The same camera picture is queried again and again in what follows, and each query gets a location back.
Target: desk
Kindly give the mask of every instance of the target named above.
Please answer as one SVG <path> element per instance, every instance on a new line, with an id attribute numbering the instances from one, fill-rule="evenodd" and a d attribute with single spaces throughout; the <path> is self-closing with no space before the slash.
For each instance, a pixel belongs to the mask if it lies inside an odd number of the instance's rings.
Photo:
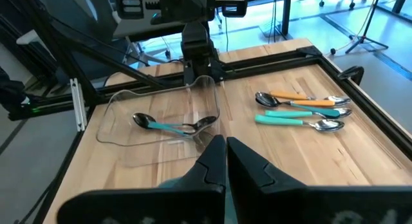
<path id="1" fill-rule="evenodd" d="M 220 55 L 223 61 L 260 57 L 311 46 L 306 39 L 231 51 Z M 174 73 L 177 63 L 144 68 L 152 75 Z M 131 81 L 114 75 L 108 84 Z M 221 132 L 235 136 L 275 166 L 307 185 L 405 185 L 412 183 L 412 162 L 382 131 L 351 103 L 352 116 L 336 133 L 321 134 L 311 128 L 257 125 L 256 113 L 263 108 L 254 102 L 256 91 L 294 89 L 307 95 L 344 95 L 318 66 L 268 73 L 226 81 L 218 86 Z M 112 152 L 96 141 L 96 131 L 106 105 L 97 106 L 68 167 L 44 223 L 55 223 L 59 207 L 68 199 L 94 189 L 156 187 L 170 178 L 182 176 L 195 158 L 126 168 Z"/>

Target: floor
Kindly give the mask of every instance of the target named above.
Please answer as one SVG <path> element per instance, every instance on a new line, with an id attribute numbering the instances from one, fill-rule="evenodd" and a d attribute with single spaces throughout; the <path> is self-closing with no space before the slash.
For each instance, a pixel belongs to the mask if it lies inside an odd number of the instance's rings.
<path id="1" fill-rule="evenodd" d="M 330 48 L 338 49 L 350 43 L 348 34 L 359 32 L 371 1 L 355 0 L 355 9 L 348 11 L 348 0 L 325 0 L 322 8 L 318 6 L 319 0 L 294 0 L 290 36 L 308 38 L 325 53 Z M 393 3 L 390 1 L 394 0 L 380 0 L 383 1 L 389 1 L 389 6 Z M 279 2 L 276 6 L 279 22 L 283 4 Z M 412 15 L 412 2 L 408 0 L 406 6 L 402 12 Z M 215 47 L 219 51 L 230 51 L 267 43 L 262 25 L 270 22 L 272 8 L 272 3 L 253 6 L 248 8 L 248 14 L 243 19 L 227 19 L 228 46 L 225 20 L 222 29 L 219 29 L 217 21 L 211 22 L 211 37 Z M 377 10 L 368 37 L 387 44 L 389 48 L 372 52 L 370 50 L 376 46 L 364 45 L 345 55 L 347 46 L 331 59 L 342 69 L 353 65 L 364 66 L 366 71 L 361 88 L 412 132 L 412 116 L 409 115 L 409 108 L 412 107 L 412 53 L 405 44 L 412 39 L 411 29 L 412 24 Z M 282 37 L 276 37 L 276 41 L 282 40 Z M 179 34 L 151 39 L 142 45 L 146 51 L 167 46 L 171 49 L 172 58 L 182 56 Z M 163 54 L 157 57 L 165 59 Z M 30 210 L 55 176 L 76 135 L 76 129 L 72 111 L 18 122 L 11 122 L 6 116 L 7 112 L 0 108 L 0 176 L 4 178 L 0 185 L 0 197 L 3 198 L 0 203 L 0 223 L 13 223 Z M 11 138 L 10 134 L 16 128 L 21 130 Z"/>

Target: clear plastic container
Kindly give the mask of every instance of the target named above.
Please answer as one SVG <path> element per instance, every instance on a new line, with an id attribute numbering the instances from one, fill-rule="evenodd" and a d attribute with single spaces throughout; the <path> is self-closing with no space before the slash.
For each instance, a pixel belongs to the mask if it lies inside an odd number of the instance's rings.
<path id="1" fill-rule="evenodd" d="M 193 135 L 144 129 L 133 114 L 144 113 L 164 124 L 194 124 L 209 116 L 219 117 L 216 85 L 201 76 L 190 86 L 136 94 L 122 90 L 114 94 L 100 122 L 97 140 L 112 149 L 127 167 L 197 157 L 214 135 L 220 133 L 219 120 Z"/>

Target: teal handle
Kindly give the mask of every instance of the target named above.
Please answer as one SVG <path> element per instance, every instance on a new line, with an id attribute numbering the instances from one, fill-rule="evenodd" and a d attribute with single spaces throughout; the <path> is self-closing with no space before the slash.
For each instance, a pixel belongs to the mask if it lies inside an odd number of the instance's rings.
<path id="1" fill-rule="evenodd" d="M 323 108 L 310 107 L 310 106 L 301 106 L 301 105 L 296 105 L 296 104 L 293 104 L 293 103 L 291 104 L 291 106 L 302 108 L 302 109 L 307 109 L 309 111 L 321 113 L 321 114 L 328 115 L 328 116 L 331 116 L 331 117 L 338 117 L 339 115 L 341 115 L 339 113 L 339 111 L 336 111 L 334 109 L 323 109 Z"/>
<path id="2" fill-rule="evenodd" d="M 187 135 L 184 131 L 180 131 L 178 129 L 175 128 L 171 128 L 167 125 L 164 124 L 159 124 L 158 122 L 149 122 L 148 127 L 153 128 L 153 129 L 160 129 L 160 130 L 164 130 L 164 131 L 172 131 L 181 135 Z"/>
<path id="3" fill-rule="evenodd" d="M 278 118 L 267 117 L 265 115 L 256 115 L 255 122 L 260 124 L 275 124 L 275 125 L 303 125 L 302 120 L 295 120 L 293 118 Z"/>
<path id="4" fill-rule="evenodd" d="M 312 116 L 313 113 L 311 111 L 265 111 L 265 115 L 279 118 L 296 118 L 309 117 Z"/>

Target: orange handle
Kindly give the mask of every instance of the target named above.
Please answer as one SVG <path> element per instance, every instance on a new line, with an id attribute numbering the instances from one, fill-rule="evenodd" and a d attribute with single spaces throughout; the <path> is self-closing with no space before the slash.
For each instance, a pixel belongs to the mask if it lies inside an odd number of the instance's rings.
<path id="1" fill-rule="evenodd" d="M 294 100 L 307 100 L 308 99 L 306 95 L 300 95 L 297 93 L 290 93 L 290 92 L 271 91 L 270 94 L 277 98 L 289 98 L 289 99 L 294 99 Z"/>
<path id="2" fill-rule="evenodd" d="M 294 104 L 304 106 L 334 106 L 335 102 L 330 100 L 296 100 Z"/>

